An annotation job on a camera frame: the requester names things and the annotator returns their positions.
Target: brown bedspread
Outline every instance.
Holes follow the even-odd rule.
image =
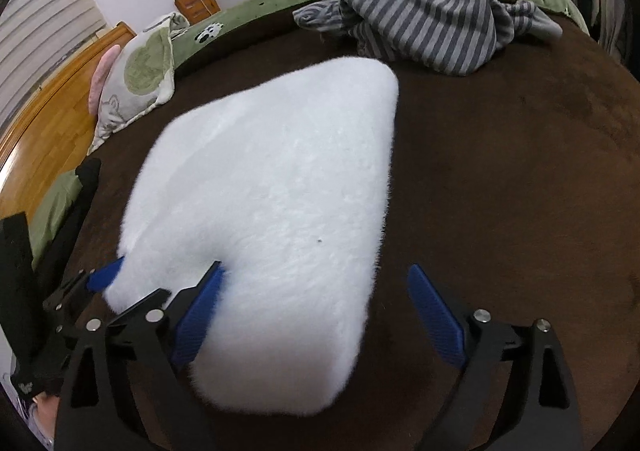
[[[456,374],[406,295],[414,262],[497,319],[549,319],[574,374],[588,447],[608,429],[640,369],[640,85],[569,20],[558,22],[559,44],[514,43],[466,78],[392,64],[400,98],[391,194],[356,370],[337,403],[313,418],[208,407],[223,450],[411,450]],[[95,153],[100,187],[67,270],[115,257],[136,175],[173,117],[353,52],[296,30],[180,80],[168,104]]]

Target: wooden headboard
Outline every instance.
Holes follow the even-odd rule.
[[[87,110],[95,69],[111,46],[124,46],[133,37],[120,23],[80,52],[0,138],[0,218],[25,211],[31,219],[53,180],[84,159],[95,129]]]

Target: brown blanket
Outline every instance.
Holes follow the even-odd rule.
[[[549,319],[574,374],[587,446],[608,429],[640,373],[640,85],[569,20],[557,21],[558,44],[511,44],[466,78],[391,65],[400,84],[391,195],[353,377],[334,407],[312,418],[208,407],[222,449],[411,450],[456,376],[407,297],[414,262],[497,319]],[[353,52],[296,30],[179,81],[168,104],[95,153],[100,187],[67,271],[114,259],[136,175],[173,117]],[[346,74],[334,81],[343,83]]]

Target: white fluffy cushion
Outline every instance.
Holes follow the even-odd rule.
[[[383,233],[398,83],[341,58],[175,119],[127,205],[116,311],[226,268],[192,365],[203,397],[259,413],[330,405],[358,355]]]

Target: white plush fabric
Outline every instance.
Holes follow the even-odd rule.
[[[175,119],[127,205],[117,312],[158,287],[225,282],[192,365],[219,407],[311,415],[358,355],[383,234],[398,83],[341,58]]]

